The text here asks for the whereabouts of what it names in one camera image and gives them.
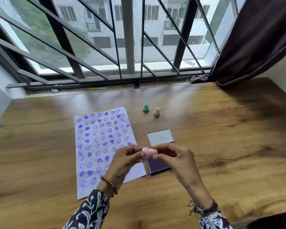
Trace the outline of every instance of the woman's left hand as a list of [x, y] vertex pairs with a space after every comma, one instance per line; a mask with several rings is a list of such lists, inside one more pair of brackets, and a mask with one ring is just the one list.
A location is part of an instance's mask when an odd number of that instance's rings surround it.
[[[115, 186], [116, 190], [120, 189], [129, 170], [137, 163], [144, 162], [145, 154], [142, 151], [143, 146], [130, 145], [120, 148], [116, 151], [112, 162], [105, 173], [105, 177]], [[101, 181], [96, 187], [103, 192], [108, 198], [113, 195], [113, 189], [105, 182]]]

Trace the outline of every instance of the floral print sleeve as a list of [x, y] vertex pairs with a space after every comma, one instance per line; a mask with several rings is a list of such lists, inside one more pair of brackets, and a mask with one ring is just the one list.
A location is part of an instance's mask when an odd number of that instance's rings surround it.
[[201, 229], [233, 229], [221, 211], [203, 217], [199, 221]]
[[94, 189], [63, 229], [99, 229], [108, 209], [109, 200], [107, 196]]

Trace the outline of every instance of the woman's right hand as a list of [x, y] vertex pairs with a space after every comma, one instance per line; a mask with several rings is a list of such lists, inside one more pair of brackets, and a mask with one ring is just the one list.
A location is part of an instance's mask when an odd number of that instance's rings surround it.
[[153, 159], [164, 161], [172, 168], [175, 176], [187, 190], [194, 203], [203, 209], [210, 208], [213, 198], [201, 180], [194, 154], [190, 149], [172, 143], [158, 144], [152, 148], [158, 151]]

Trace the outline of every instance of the hand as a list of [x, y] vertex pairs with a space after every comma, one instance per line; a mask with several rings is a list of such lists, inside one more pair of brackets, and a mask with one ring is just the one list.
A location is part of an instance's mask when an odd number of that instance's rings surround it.
[[[115, 186], [116, 190], [121, 188], [123, 181], [129, 170], [137, 163], [144, 162], [145, 154], [143, 146], [130, 145], [116, 151], [112, 162], [105, 173], [105, 177]], [[113, 195], [113, 189], [105, 182], [101, 181], [96, 187], [108, 198]]]
[[153, 155], [153, 159], [162, 160], [172, 168], [192, 200], [203, 209], [210, 208], [213, 199], [201, 180], [194, 154], [189, 148], [172, 143], [159, 144], [152, 148], [158, 151], [157, 155]]

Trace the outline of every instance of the finger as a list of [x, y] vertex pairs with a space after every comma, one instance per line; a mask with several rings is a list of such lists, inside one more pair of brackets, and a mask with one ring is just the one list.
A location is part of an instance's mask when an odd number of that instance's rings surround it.
[[165, 154], [156, 154], [156, 155], [153, 155], [153, 159], [161, 160], [165, 162], [166, 164], [168, 164], [169, 166], [172, 166], [174, 158], [167, 156]]
[[141, 162], [141, 159], [144, 160], [144, 156], [145, 156], [144, 152], [140, 151], [140, 152], [137, 152], [137, 153], [135, 153], [133, 155], [127, 156], [127, 158], [129, 159], [130, 163], [135, 163], [136, 164], [136, 163]]
[[137, 145], [129, 145], [128, 147], [124, 147], [127, 150], [127, 153], [125, 154], [126, 156], [133, 155], [137, 152], [142, 151], [144, 146], [137, 146]]
[[179, 146], [172, 143], [163, 143], [152, 146], [152, 149], [158, 150], [159, 153], [175, 157], [177, 155], [177, 151], [179, 151]]

